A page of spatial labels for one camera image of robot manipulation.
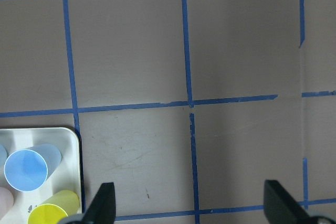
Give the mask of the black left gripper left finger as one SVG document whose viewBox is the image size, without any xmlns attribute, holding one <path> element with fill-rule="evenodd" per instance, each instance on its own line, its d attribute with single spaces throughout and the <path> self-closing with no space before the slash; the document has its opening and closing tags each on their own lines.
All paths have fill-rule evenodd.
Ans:
<svg viewBox="0 0 336 224">
<path fill-rule="evenodd" d="M 81 223 L 112 224 L 116 218 L 114 183 L 102 183 Z"/>
</svg>

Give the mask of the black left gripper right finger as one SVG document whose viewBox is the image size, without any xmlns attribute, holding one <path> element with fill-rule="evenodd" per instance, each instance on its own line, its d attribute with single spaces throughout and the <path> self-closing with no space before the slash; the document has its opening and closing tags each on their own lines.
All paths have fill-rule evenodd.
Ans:
<svg viewBox="0 0 336 224">
<path fill-rule="evenodd" d="M 277 180 L 264 182 L 264 214 L 271 224 L 315 223 Z"/>
</svg>

